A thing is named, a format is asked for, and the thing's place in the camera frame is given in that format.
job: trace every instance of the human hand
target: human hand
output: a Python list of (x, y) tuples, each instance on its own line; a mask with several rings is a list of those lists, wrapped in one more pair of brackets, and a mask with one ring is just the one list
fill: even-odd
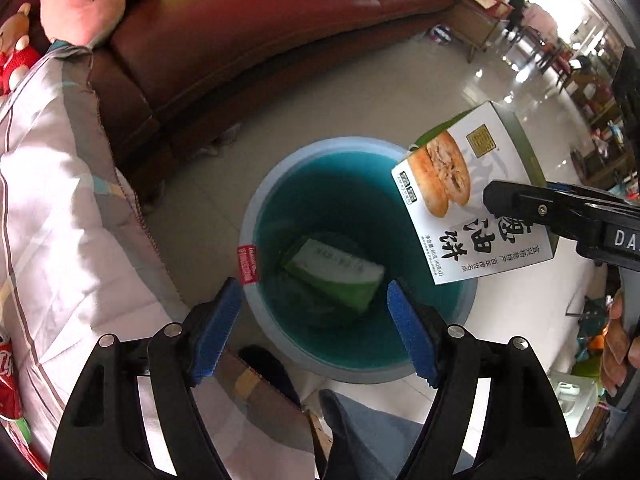
[(622, 386), (625, 382), (625, 358), (633, 367), (640, 368), (640, 337), (636, 337), (629, 348), (629, 338), (622, 327), (621, 320), (623, 303), (624, 293), (620, 289), (609, 310), (609, 325), (600, 361), (600, 381), (612, 397), (616, 396), (618, 386)]

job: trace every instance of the red leather sofa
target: red leather sofa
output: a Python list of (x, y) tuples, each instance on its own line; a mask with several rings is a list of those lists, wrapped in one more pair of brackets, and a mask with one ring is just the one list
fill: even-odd
[[(318, 73), (408, 38), (457, 0), (127, 0), (91, 83), (116, 164), (145, 196), (181, 160)], [(48, 42), (38, 0), (31, 42)]]

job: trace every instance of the silver rivet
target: silver rivet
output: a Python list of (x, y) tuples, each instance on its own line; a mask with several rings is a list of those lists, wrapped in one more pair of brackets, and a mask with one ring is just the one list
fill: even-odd
[(526, 350), (527, 348), (529, 348), (529, 342), (526, 339), (524, 339), (523, 337), (515, 337), (515, 338), (513, 338), (513, 345), (518, 350)]
[(105, 334), (100, 339), (98, 339), (98, 345), (100, 345), (102, 348), (107, 348), (111, 346), (115, 341), (116, 338), (114, 338), (113, 335)]
[(167, 337), (176, 337), (182, 333), (182, 325), (180, 323), (171, 323), (164, 327), (164, 335)]
[(451, 336), (451, 337), (455, 337), (456, 339), (460, 339), (462, 336), (465, 335), (465, 329), (462, 328), (460, 325), (451, 325), (447, 328), (447, 333)]

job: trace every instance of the blue bucket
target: blue bucket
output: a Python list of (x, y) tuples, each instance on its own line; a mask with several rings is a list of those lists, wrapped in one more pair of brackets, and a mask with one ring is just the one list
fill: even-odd
[[(402, 278), (418, 301), (464, 324), (476, 280), (435, 285), (391, 169), (406, 150), (366, 137), (306, 146), (278, 164), (247, 208), (240, 246), (255, 248), (258, 280), (244, 292), (264, 333), (301, 367), (349, 383), (380, 383), (414, 372), (386, 308), (386, 284)], [(356, 321), (319, 328), (282, 258), (311, 237), (385, 267), (371, 306)]]

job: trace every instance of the scallion pancake box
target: scallion pancake box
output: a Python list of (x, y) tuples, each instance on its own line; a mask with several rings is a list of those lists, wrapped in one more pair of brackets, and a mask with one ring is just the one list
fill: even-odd
[(485, 102), (428, 131), (392, 170), (436, 284), (544, 262), (557, 237), (496, 218), (482, 203), (492, 180), (546, 186), (516, 115)]

